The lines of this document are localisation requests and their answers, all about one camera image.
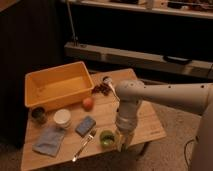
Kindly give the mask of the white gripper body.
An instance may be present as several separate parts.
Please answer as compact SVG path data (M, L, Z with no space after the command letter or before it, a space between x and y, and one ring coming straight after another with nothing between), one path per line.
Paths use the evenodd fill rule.
M117 126L115 130L115 143L119 152L129 148L134 137L134 128Z

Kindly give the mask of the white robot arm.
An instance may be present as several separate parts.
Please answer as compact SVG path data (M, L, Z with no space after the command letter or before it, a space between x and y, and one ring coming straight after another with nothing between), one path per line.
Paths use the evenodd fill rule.
M123 80L115 91L120 99L115 123L125 138L137 127L142 100L201 115L189 171L213 171L213 83L145 85Z

